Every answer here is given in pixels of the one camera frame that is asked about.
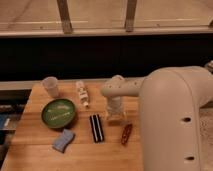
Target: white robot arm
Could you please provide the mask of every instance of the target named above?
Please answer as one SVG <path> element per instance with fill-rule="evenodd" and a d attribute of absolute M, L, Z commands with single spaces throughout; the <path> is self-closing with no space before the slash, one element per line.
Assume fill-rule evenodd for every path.
<path fill-rule="evenodd" d="M 119 96 L 139 96 L 144 171 L 202 171 L 199 108 L 213 99 L 213 76 L 202 67 L 162 68 L 137 80 L 107 81 L 108 112 Z"/>

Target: green bowl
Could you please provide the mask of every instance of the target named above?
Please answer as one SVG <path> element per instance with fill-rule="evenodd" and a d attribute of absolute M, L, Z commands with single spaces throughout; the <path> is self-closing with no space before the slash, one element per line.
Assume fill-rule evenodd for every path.
<path fill-rule="evenodd" d="M 48 103 L 42 111 L 42 121 L 49 128 L 63 128 L 75 118 L 75 105 L 68 99 L 56 99 Z"/>

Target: blue object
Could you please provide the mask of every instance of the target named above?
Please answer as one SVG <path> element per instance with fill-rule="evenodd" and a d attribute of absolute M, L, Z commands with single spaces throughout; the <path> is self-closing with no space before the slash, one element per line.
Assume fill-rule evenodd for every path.
<path fill-rule="evenodd" d="M 64 129 L 62 134 L 53 142 L 53 149 L 64 153 L 67 145 L 73 140 L 75 134 L 68 130 Z"/>
<path fill-rule="evenodd" d="M 4 124 L 7 120 L 7 118 L 9 118 L 8 115 L 0 115 L 0 129 L 3 129 L 4 128 Z"/>

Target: white bottle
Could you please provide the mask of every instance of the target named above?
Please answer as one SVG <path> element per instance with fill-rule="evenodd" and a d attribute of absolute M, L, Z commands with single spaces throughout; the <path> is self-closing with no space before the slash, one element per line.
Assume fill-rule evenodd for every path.
<path fill-rule="evenodd" d="M 89 96 L 88 96 L 86 87 L 84 85 L 84 82 L 83 81 L 77 81 L 76 82 L 76 89 L 77 89 L 78 96 L 80 98 L 81 103 L 85 107 L 89 107 Z"/>

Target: wooden tabletop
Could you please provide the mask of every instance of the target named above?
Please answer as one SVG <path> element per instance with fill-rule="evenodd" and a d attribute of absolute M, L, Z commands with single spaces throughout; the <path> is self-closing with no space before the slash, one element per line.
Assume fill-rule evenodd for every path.
<path fill-rule="evenodd" d="M 47 128 L 41 120 L 44 106 L 53 100 L 41 84 L 33 86 L 15 136 L 5 158 L 2 171 L 142 171 L 138 102 L 125 97 L 128 120 L 133 124 L 126 146 L 121 145 L 124 126 L 109 125 L 105 116 L 106 99 L 100 94 L 103 82 L 85 82 L 90 95 L 90 108 L 84 108 L 75 83 L 59 83 L 60 98 L 70 99 L 77 108 L 78 120 L 72 125 L 76 137 L 64 154 L 53 150 L 53 141 L 61 134 Z M 105 141 L 94 143 L 89 116 L 101 116 Z"/>

